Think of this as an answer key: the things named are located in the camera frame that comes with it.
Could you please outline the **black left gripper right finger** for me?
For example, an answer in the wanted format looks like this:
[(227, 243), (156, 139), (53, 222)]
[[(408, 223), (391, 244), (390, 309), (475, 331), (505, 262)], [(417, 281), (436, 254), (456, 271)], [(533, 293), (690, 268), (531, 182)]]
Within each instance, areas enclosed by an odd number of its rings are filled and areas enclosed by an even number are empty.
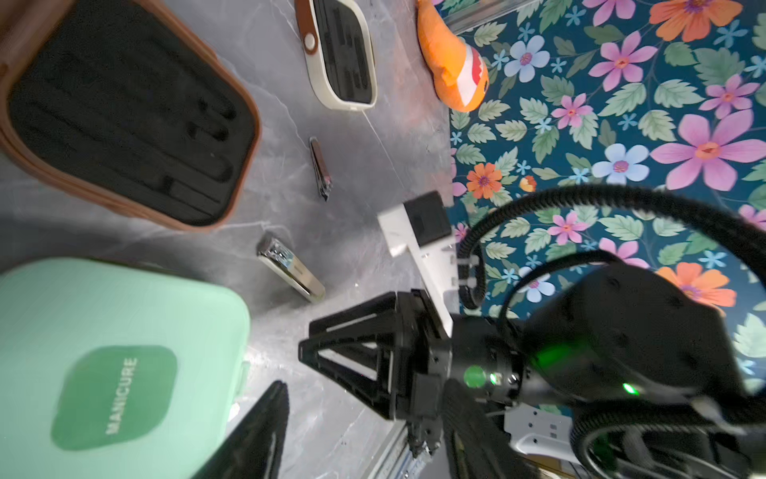
[(539, 477), (458, 380), (449, 379), (443, 387), (441, 417), (451, 478)]

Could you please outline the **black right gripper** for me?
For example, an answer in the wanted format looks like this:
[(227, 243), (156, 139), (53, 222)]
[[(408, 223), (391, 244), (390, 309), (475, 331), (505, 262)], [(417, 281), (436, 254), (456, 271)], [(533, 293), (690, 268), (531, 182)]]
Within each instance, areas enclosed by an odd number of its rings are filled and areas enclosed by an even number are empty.
[(494, 319), (455, 315), (447, 333), (422, 289), (385, 293), (313, 321), (298, 359), (382, 418), (404, 422), (415, 455), (441, 445), (447, 380), (476, 401), (509, 406), (525, 376), (522, 355), (501, 339)]

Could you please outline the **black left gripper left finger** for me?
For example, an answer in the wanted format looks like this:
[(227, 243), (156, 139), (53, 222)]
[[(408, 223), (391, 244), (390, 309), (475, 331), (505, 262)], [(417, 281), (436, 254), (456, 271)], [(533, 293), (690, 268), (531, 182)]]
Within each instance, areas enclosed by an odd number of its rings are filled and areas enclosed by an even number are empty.
[(277, 479), (288, 418), (288, 387), (278, 380), (193, 479)]

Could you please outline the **cream nail clipper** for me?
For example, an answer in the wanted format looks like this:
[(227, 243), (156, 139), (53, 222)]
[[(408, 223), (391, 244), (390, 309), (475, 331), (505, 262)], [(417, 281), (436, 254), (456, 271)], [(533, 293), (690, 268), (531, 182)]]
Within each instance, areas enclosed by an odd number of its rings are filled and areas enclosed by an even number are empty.
[(265, 234), (257, 244), (257, 258), (308, 301), (318, 303), (325, 287), (278, 237)]

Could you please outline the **mint green clipper case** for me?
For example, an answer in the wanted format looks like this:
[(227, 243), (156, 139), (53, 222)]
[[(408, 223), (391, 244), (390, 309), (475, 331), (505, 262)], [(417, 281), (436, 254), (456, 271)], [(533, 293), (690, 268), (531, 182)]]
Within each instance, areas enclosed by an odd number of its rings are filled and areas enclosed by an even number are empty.
[(190, 478), (225, 437), (251, 318), (218, 285), (91, 259), (1, 278), (1, 474)]

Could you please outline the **brown clipper case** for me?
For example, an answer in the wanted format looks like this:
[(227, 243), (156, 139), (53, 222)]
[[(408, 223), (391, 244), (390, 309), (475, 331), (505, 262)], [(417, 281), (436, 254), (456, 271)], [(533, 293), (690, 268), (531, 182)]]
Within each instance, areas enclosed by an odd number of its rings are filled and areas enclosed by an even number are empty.
[(259, 110), (161, 1), (5, 1), (1, 147), (37, 180), (180, 231), (227, 221)]

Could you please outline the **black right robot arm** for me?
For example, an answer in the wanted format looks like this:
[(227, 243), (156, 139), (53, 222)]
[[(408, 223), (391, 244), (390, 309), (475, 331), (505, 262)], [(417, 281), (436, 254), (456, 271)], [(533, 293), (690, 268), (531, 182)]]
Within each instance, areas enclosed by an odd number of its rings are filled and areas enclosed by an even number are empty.
[[(536, 478), (534, 455), (594, 478), (755, 478), (765, 472), (765, 393), (740, 378), (722, 311), (679, 281), (614, 253), (570, 253), (522, 275), (514, 293), (575, 265), (592, 271), (524, 321), (452, 315), (482, 303), (483, 237), (551, 207), (653, 213), (726, 247), (765, 275), (765, 235), (710, 205), (658, 191), (574, 186), (513, 201), (457, 241), (429, 193), (379, 218), (393, 255), (425, 283), (313, 321), (299, 360), (380, 416), (406, 423), (414, 455), (444, 447), (454, 478)], [(524, 442), (530, 441), (528, 451)]]

